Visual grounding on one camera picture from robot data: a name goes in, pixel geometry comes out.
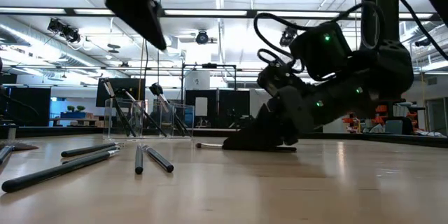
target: ceiling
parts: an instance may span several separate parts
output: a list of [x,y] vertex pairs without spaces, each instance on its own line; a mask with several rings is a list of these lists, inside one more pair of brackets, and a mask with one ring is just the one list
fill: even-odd
[[[264,10],[307,10],[307,11],[344,11],[361,0],[161,0],[164,8],[201,9],[217,7],[222,9],[264,9]],[[433,7],[428,0],[408,0],[416,12],[433,12]],[[105,8],[104,0],[0,0],[0,6],[14,7],[53,7],[53,8]],[[400,11],[407,12],[400,5]],[[14,15],[13,19],[33,29],[52,36],[47,30],[51,16]],[[90,42],[84,43],[84,48],[79,52],[101,62],[107,66],[118,66],[121,62],[130,61],[132,65],[140,65],[142,56],[143,39],[132,28],[119,18],[110,17],[61,17],[60,20],[79,29],[80,34],[88,38]],[[223,56],[218,56],[218,44],[197,45],[196,43],[182,43],[178,51],[186,51],[187,62],[226,62],[238,64],[239,67],[257,66],[263,67],[263,63],[256,57],[259,48],[266,48],[265,44],[255,35],[253,20],[251,19],[223,19]],[[294,20],[299,25],[317,25],[322,20]],[[177,36],[181,41],[192,41],[199,30],[207,31],[213,38],[219,37],[218,20],[216,18],[182,18],[163,17],[160,19],[164,34]],[[356,37],[359,23],[343,21],[342,28],[352,48],[359,44]],[[270,41],[279,44],[282,24],[271,20],[261,20],[260,30]],[[55,40],[63,43],[59,36]],[[119,53],[112,54],[111,59],[107,47],[109,43],[119,45]],[[178,55],[166,55],[158,52],[151,45],[148,46],[150,60],[159,57],[165,64],[180,65]]]

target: desk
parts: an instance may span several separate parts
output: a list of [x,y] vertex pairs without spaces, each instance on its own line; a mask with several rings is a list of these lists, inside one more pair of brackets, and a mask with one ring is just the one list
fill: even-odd
[[95,126],[95,122],[97,119],[88,119],[88,118],[50,118],[49,121],[57,122],[60,120],[69,120],[69,121],[77,121],[79,126],[85,126],[84,122],[89,122],[89,126]]
[[[61,151],[100,144],[102,136],[23,140],[41,148],[14,153],[0,183],[59,165]],[[145,156],[136,175],[135,143],[127,143],[110,160],[0,192],[0,223],[448,223],[447,149],[318,139],[300,140],[297,153],[150,145],[173,163],[173,174]]]

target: black monitor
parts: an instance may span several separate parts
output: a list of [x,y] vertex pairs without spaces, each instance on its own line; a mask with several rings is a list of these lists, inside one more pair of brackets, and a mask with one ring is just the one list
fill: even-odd
[[[117,98],[129,99],[129,97],[122,93],[118,92],[119,90],[125,89],[128,91],[136,100],[143,101],[145,99],[145,79],[138,78],[110,78],[109,79],[113,91]],[[109,99],[109,93],[106,91],[106,88],[103,85],[103,78],[100,78],[98,81],[98,91],[97,91],[97,107],[104,108],[106,105],[106,100]]]

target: black panel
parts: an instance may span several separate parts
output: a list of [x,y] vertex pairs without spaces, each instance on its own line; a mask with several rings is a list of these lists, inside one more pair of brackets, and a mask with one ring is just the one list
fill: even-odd
[[[104,108],[106,105],[106,100],[109,99],[109,94],[104,87],[103,78],[100,78],[98,81],[98,91],[97,91],[97,107]],[[145,99],[145,80],[138,78],[110,78],[113,91],[117,98],[129,99],[126,94],[122,92],[117,92],[122,89],[126,89],[135,99],[143,101]]]
[[8,114],[11,114],[19,120],[32,120],[29,123],[17,121],[20,126],[48,126],[50,118],[50,88],[11,88],[10,97],[16,99],[23,104],[36,109],[39,116],[36,118],[32,112],[22,106],[8,106]]
[[207,98],[207,116],[195,116],[195,124],[197,125],[200,119],[210,122],[211,127],[216,127],[218,122],[218,110],[217,110],[217,91],[216,90],[187,90],[185,92],[185,104],[196,105],[197,97]]
[[249,91],[219,90],[219,127],[228,128],[237,118],[250,115]]
[[16,82],[17,75],[15,74],[0,76],[0,84],[16,84]]

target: screen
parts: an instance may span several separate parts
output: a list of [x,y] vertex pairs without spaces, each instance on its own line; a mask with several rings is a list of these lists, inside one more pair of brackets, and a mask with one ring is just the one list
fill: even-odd
[[[106,100],[111,98],[109,93],[103,84],[104,78],[100,78],[98,81],[97,91],[97,107],[104,108]],[[136,100],[143,101],[145,99],[145,80],[138,78],[110,78],[109,82],[115,92],[117,98],[130,99],[124,92],[120,92],[122,89],[128,91]]]

